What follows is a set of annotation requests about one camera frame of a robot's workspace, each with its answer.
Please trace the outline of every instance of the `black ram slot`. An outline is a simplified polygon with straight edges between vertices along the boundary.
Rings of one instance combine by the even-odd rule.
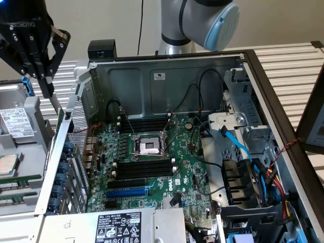
[[[119,163],[117,165],[118,180],[163,177],[171,175],[173,175],[172,164],[169,159]]]
[[[108,188],[130,188],[130,187],[144,187],[145,180],[131,180],[131,181],[109,181]]]
[[[161,118],[161,119],[139,119],[139,120],[131,120],[130,121],[134,132],[140,133],[140,132],[155,132],[155,131],[161,131],[168,123],[167,118]],[[124,120],[121,123],[121,133],[130,133],[132,132],[132,129],[129,125],[129,123]]]
[[[159,171],[155,173],[146,173],[146,174],[128,174],[128,175],[117,175],[118,180],[126,180],[126,179],[138,179],[138,178],[153,178],[153,177],[166,177],[172,176],[172,171]]]

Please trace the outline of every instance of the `black cable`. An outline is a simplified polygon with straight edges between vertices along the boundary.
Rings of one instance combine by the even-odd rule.
[[[215,72],[215,73],[217,74],[217,76],[218,76],[218,78],[219,78],[219,81],[221,82],[221,89],[222,89],[222,90],[221,90],[221,92],[222,92],[221,97],[223,96],[223,91],[224,91],[223,82],[224,82],[224,81],[223,81],[222,76],[221,76],[221,74],[219,73],[219,71],[217,71],[217,70],[214,69],[214,68],[209,68],[209,69],[205,70],[205,71],[202,73],[202,75],[200,76],[199,83],[198,83],[198,92],[199,92],[199,110],[200,110],[200,112],[204,109],[204,105],[201,106],[201,103],[200,103],[200,97],[201,97],[201,81],[202,81],[204,75],[205,75],[207,72],[209,72],[209,71],[213,71],[213,72]]]
[[[260,177],[257,177],[254,168],[251,168],[252,171],[252,176],[255,180],[255,184],[257,184],[258,190],[259,190],[259,200],[262,202],[261,206],[264,208],[265,207],[265,198],[264,198],[264,191],[261,185]]]
[[[198,182],[198,184],[197,184],[197,191],[198,191],[201,195],[204,195],[204,196],[210,196],[210,195],[212,195],[212,194],[214,194],[214,193],[216,193],[216,192],[218,192],[218,191],[220,191],[220,190],[222,190],[222,189],[225,188],[225,186],[221,186],[221,187],[217,188],[215,191],[212,191],[212,192],[209,192],[209,193],[204,193],[204,192],[202,192],[202,191],[200,190],[200,184],[201,184],[201,182],[203,181],[203,178],[205,177],[205,175],[206,175],[206,174],[204,174],[204,176],[201,177],[201,179],[199,180],[199,182]]]
[[[140,54],[140,45],[141,45],[141,37],[142,37],[142,26],[143,26],[143,9],[144,9],[144,0],[142,0],[141,27],[140,27],[140,36],[138,37],[137,56]]]
[[[107,105],[106,105],[106,116],[108,116],[109,106],[110,106],[110,104],[112,104],[112,103],[117,103],[118,106],[122,106],[122,104],[120,103],[119,100],[114,99],[114,98],[110,99],[110,100],[108,101]]]
[[[195,86],[195,87],[199,90],[197,84],[191,84],[191,85],[189,85],[189,87],[188,87],[188,89],[187,89],[187,91],[186,91],[186,94],[184,95],[184,97],[182,98],[182,100],[180,101],[180,103],[177,105],[177,107],[176,107],[175,109],[172,110],[172,112],[175,112],[177,109],[180,108],[180,106],[182,105],[182,103],[185,101],[185,99],[186,99],[186,97],[187,97],[187,95],[188,95],[188,93],[189,93],[189,90],[190,90],[190,88],[191,88],[192,86]],[[204,105],[203,98],[202,98],[201,96],[200,96],[200,99],[201,99],[202,105]]]
[[[198,161],[200,161],[200,162],[202,162],[202,163],[204,163],[204,164],[217,166],[217,167],[219,167],[220,169],[222,169],[222,166],[220,166],[219,164],[211,163],[211,162],[207,162],[207,161],[205,161],[205,160],[202,160],[201,158],[198,158],[198,157],[194,154],[194,152],[193,152],[193,150],[192,150],[192,137],[193,137],[193,134],[194,134],[194,131],[196,130],[196,128],[197,128],[197,126],[194,126],[194,128],[193,128],[193,130],[192,130],[192,132],[191,132],[191,137],[190,137],[190,144],[191,144],[191,146],[190,146],[190,151],[191,151],[192,155],[193,155],[193,156],[194,156]]]

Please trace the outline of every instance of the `sticker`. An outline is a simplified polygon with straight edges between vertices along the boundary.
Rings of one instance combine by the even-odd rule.
[[[17,182],[5,183],[5,184],[0,184],[0,189],[17,187],[17,186],[18,186],[18,183]]]
[[[5,199],[5,200],[0,200],[0,205],[3,204],[12,204],[14,201],[12,201],[11,199]]]
[[[24,108],[0,110],[0,114],[13,138],[34,136]]]
[[[154,80],[166,80],[166,73],[165,72],[155,73]]]
[[[95,243],[140,243],[141,214],[99,215]]]
[[[217,232],[217,220],[216,219],[212,219],[212,234],[216,234]]]

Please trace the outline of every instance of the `pcie slot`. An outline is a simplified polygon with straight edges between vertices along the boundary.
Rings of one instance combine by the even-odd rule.
[[[109,181],[108,188],[130,188],[130,187],[145,187],[145,180],[129,180],[129,181]]]
[[[116,198],[116,197],[127,197],[127,196],[145,196],[147,194],[147,189],[145,187],[140,188],[131,188],[125,190],[114,190],[107,191],[107,198]]]

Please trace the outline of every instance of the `capacitor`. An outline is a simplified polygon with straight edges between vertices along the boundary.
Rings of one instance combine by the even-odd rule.
[[[208,219],[209,214],[211,214],[211,210],[209,208],[206,208],[206,219]]]
[[[101,167],[100,167],[100,161],[98,160],[97,161],[97,171],[100,171],[101,170]]]
[[[184,124],[184,128],[187,130],[187,131],[191,131],[192,128],[193,128],[193,124],[189,121],[187,121],[185,124]]]
[[[196,176],[192,175],[192,184],[195,186],[197,185],[197,181],[196,181]]]

